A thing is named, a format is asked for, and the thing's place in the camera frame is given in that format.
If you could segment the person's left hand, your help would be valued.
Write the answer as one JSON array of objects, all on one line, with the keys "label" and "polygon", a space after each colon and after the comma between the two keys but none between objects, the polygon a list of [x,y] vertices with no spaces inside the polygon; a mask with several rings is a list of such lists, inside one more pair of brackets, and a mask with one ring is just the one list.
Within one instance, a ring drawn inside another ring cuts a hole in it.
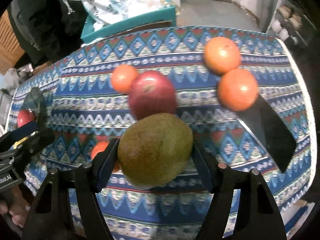
[{"label": "person's left hand", "polygon": [[1,215],[10,214],[16,226],[24,227],[29,209],[30,204],[24,199],[19,186],[1,194]]}]

